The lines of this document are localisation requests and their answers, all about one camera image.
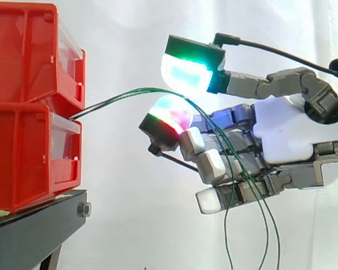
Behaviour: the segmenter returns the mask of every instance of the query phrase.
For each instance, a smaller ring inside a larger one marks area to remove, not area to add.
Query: metal bolt
[[[77,208],[78,217],[87,218],[91,215],[91,203],[90,202],[79,202]]]

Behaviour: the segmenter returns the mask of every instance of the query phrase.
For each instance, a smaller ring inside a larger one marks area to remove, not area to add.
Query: transparent drawer front
[[[51,159],[77,160],[73,142],[80,131],[80,125],[51,113]]]
[[[62,21],[59,21],[59,61],[62,68],[75,79],[75,61],[83,59],[83,52],[67,31]]]

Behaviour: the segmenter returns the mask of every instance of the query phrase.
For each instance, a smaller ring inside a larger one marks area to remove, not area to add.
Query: green wire
[[[269,208],[268,204],[266,203],[266,200],[265,200],[265,198],[263,197],[262,193],[260,192],[259,188],[257,187],[257,185],[255,185],[254,179],[252,178],[252,176],[250,175],[250,173],[249,173],[249,172],[246,170],[246,168],[244,167],[244,165],[243,165],[243,163],[242,163],[240,157],[238,156],[238,153],[235,151],[233,145],[230,143],[230,141],[228,140],[228,138],[227,138],[227,136],[225,135],[225,133],[223,132],[223,130],[221,130],[220,128],[219,128],[219,130],[220,130],[221,135],[222,135],[223,137],[225,137],[226,144],[228,145],[228,147],[229,147],[230,150],[232,151],[233,155],[235,156],[235,158],[238,160],[239,164],[241,165],[241,168],[242,168],[243,172],[246,174],[246,178],[249,179],[248,185],[249,185],[249,187],[250,187],[252,193],[254,194],[255,198],[257,199],[257,196],[256,196],[256,194],[254,193],[254,191],[253,191],[253,189],[252,189],[252,187],[251,187],[251,184],[254,185],[256,191],[259,193],[259,195],[260,195],[262,201],[264,202],[264,205],[265,205],[265,207],[266,207],[266,209],[267,209],[267,211],[268,211],[268,213],[269,213],[269,216],[270,216],[270,218],[271,218],[271,220],[272,220],[272,222],[273,222],[273,226],[274,226],[274,230],[275,230],[275,235],[276,235],[276,237],[277,237],[277,248],[278,248],[277,269],[279,269],[280,260],[281,260],[281,242],[280,242],[280,237],[279,237],[278,227],[277,227],[277,224],[276,224],[276,222],[275,222],[275,220],[274,220],[274,217],[273,217],[273,215],[272,215],[272,212],[270,211],[270,208]],[[263,209],[262,209],[261,206],[260,206],[260,208],[261,208],[261,210],[262,210],[263,217],[265,217],[265,214],[264,214]],[[264,257],[263,257],[263,260],[262,260],[262,262],[261,262],[261,264],[260,264],[260,267],[263,266],[264,259],[265,259],[265,257],[266,257],[267,251],[268,251],[268,239],[267,239],[267,244],[266,244],[266,249],[265,249]]]
[[[242,168],[242,171],[243,171],[243,176],[245,177],[245,179],[248,181],[248,185],[254,195],[254,197],[256,198],[257,202],[259,203],[259,207],[260,207],[260,210],[261,210],[261,213],[263,215],[263,219],[264,219],[264,222],[265,222],[265,227],[266,227],[266,235],[267,235],[267,238],[266,238],[266,248],[265,248],[265,253],[263,255],[263,258],[262,258],[262,261],[261,261],[261,264],[259,266],[259,269],[261,269],[261,267],[263,266],[263,263],[264,263],[264,260],[266,258],[266,255],[267,255],[267,251],[268,251],[268,243],[269,243],[269,229],[268,229],[268,223],[266,221],[266,217],[265,217],[265,214],[264,214],[264,210],[263,210],[263,207],[261,206],[260,204],[260,201],[259,201],[259,198],[257,197],[257,195],[255,194],[253,188],[251,185],[254,185],[254,187],[256,188],[256,191],[259,193],[261,199],[263,200],[264,204],[265,204],[265,207],[270,215],[270,218],[273,222],[273,225],[274,225],[274,229],[275,229],[275,234],[277,236],[277,244],[278,244],[278,259],[277,259],[277,269],[279,269],[279,262],[280,262],[280,253],[281,253],[281,246],[280,246],[280,239],[279,239],[279,232],[278,232],[278,228],[277,228],[277,225],[275,223],[275,220],[274,220],[274,217],[269,209],[269,206],[267,205],[263,195],[261,194],[260,190],[258,189],[257,185],[255,185],[254,183],[254,179],[252,178],[252,176],[249,174],[249,172],[246,170],[246,168],[244,167],[243,163],[241,162],[241,159],[240,157],[238,156],[237,152],[235,151],[233,145],[230,143],[229,139],[227,138],[227,136],[225,135],[225,133],[223,132],[223,130],[198,106],[196,105],[193,101],[191,101],[190,99],[186,98],[185,96],[181,95],[181,94],[178,94],[178,93],[175,93],[175,92],[172,92],[172,91],[168,91],[168,90],[164,90],[164,89],[160,89],[160,88],[138,88],[138,89],[135,89],[133,91],[129,91],[129,92],[126,92],[126,93],[123,93],[123,94],[119,94],[113,98],[110,98],[106,101],[103,101],[103,102],[100,102],[100,103],[97,103],[95,105],[92,105],[86,109],[84,109],[82,112],[78,113],[77,115],[74,115],[72,117],[70,117],[69,119],[70,120],[76,120],[86,114],[89,114],[93,111],[96,111],[102,107],[105,107],[105,106],[108,106],[109,104],[111,103],[114,103],[116,101],[119,101],[119,100],[122,100],[124,98],[127,98],[127,97],[132,97],[132,96],[137,96],[137,95],[142,95],[142,94],[145,94],[145,93],[169,93],[169,94],[173,94],[175,96],[179,96],[179,97],[182,97],[184,98],[187,102],[189,102],[203,117],[204,119],[206,120],[206,122],[209,122],[209,124],[213,127],[213,130],[215,131],[215,134],[218,138],[218,143],[223,151],[223,153],[225,154],[225,157],[228,161],[228,164],[229,164],[229,168],[230,168],[230,171],[231,171],[231,174],[232,174],[232,186],[233,186],[233,190],[232,190],[232,197],[230,199],[230,202],[229,202],[229,205],[228,205],[228,208],[226,210],[226,213],[225,213],[225,239],[226,239],[226,251],[227,251],[227,255],[228,255],[228,258],[229,258],[229,262],[230,262],[230,266],[231,268],[233,269],[233,263],[232,263],[232,259],[231,259],[231,256],[230,256],[230,253],[229,253],[229,248],[228,248],[228,242],[227,242],[227,234],[226,234],[226,218],[228,216],[228,211],[229,211],[229,208],[232,204],[232,201],[233,201],[233,197],[234,197],[234,174],[233,174],[233,169],[232,169],[232,166],[231,166],[231,163],[230,163],[230,160],[229,160],[229,157],[228,157],[228,154],[226,153],[225,149],[224,149],[224,146],[223,144],[221,143],[220,139],[219,139],[219,135],[220,137],[222,137],[223,141],[226,143],[227,147],[231,150],[231,152],[233,153],[234,157],[238,160],[239,164],[241,165],[241,168]]]
[[[193,102],[191,101],[188,101],[193,107],[195,107],[196,110],[198,110],[198,112],[201,114],[201,115],[206,115],[206,113],[199,107],[197,107],[196,104],[194,104]],[[245,167],[243,166],[242,162],[240,161],[240,157],[238,156],[236,150],[234,149],[233,145],[230,143],[228,137],[225,135],[224,131],[212,120],[208,117],[208,121],[211,123],[212,127],[216,129],[216,131],[221,135],[221,137],[223,138],[223,140],[226,142],[228,148],[232,151],[232,153],[234,154],[235,158],[239,161],[240,165],[241,165],[241,168],[243,170],[243,172],[246,173],[246,175],[244,175],[244,177],[246,178],[246,180],[248,179],[247,176],[250,176],[250,174],[248,173],[248,171],[245,169]],[[228,159],[228,155],[226,153],[226,151],[224,150],[223,148],[223,145],[221,144],[220,142],[220,145],[221,145],[221,149],[222,149],[222,152],[226,155],[227,159]],[[261,267],[263,266],[264,264],[264,261],[265,261],[265,258],[266,258],[266,255],[268,253],[268,247],[269,247],[269,227],[268,227],[268,222],[266,220],[266,216],[265,216],[265,213],[264,213],[264,210],[263,210],[263,207],[262,205],[260,204],[260,201],[259,201],[259,198],[256,196],[254,190],[252,189],[251,185],[250,185],[250,182],[248,182],[248,185],[249,185],[249,188],[251,189],[255,199],[257,200],[258,202],[258,205],[259,205],[259,208],[260,208],[260,211],[262,213],[262,216],[263,216],[263,220],[264,220],[264,224],[265,224],[265,232],[266,232],[266,244],[265,244],[265,250],[264,250],[264,254],[263,254],[263,258],[261,260],[261,263],[260,263],[260,266],[259,266],[259,269],[261,269]],[[231,206],[231,203],[229,204],[227,210],[226,210],[226,213],[229,211],[229,208]]]

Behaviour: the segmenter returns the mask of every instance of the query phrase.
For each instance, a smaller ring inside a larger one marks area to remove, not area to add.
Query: black cable
[[[298,63],[303,64],[303,65],[306,65],[306,66],[308,66],[312,69],[316,69],[318,71],[321,71],[321,72],[324,72],[324,73],[327,73],[327,74],[331,74],[331,75],[337,77],[337,72],[335,72],[333,70],[326,69],[323,66],[316,65],[316,64],[309,62],[309,61],[307,61],[303,58],[300,58],[300,57],[292,55],[290,53],[281,51],[279,49],[276,49],[276,48],[273,48],[273,47],[270,47],[270,46],[267,46],[267,45],[263,45],[263,44],[260,44],[260,43],[248,41],[248,40],[242,40],[242,39],[240,39],[238,37],[234,37],[232,35],[217,33],[215,35],[215,38],[214,38],[214,44],[218,45],[219,47],[222,47],[224,44],[226,44],[226,45],[235,45],[235,46],[243,45],[243,46],[248,46],[248,47],[252,47],[252,48],[258,48],[260,50],[264,50],[264,51],[267,51],[267,52],[275,53],[276,55],[286,57],[288,59],[294,60]]]
[[[181,166],[184,166],[184,167],[186,167],[186,168],[188,168],[188,169],[190,169],[190,170],[193,170],[193,171],[195,171],[195,172],[199,172],[198,171],[198,168],[196,168],[196,167],[194,167],[194,166],[191,166],[190,164],[188,164],[188,163],[186,163],[186,162],[184,162],[184,161],[182,161],[182,160],[180,160],[180,159],[177,159],[176,157],[173,157],[173,156],[171,156],[171,155],[168,155],[168,154],[165,154],[165,153],[161,153],[161,155],[160,156],[162,156],[163,158],[166,158],[166,159],[168,159],[168,160],[170,160],[170,161],[173,161],[173,162],[175,162],[176,164],[179,164],[179,165],[181,165]]]

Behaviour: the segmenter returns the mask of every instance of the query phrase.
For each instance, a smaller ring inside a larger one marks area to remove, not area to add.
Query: glowing fingertip sensor
[[[149,114],[155,116],[182,134],[193,122],[193,112],[189,104],[181,97],[168,94],[154,104]]]

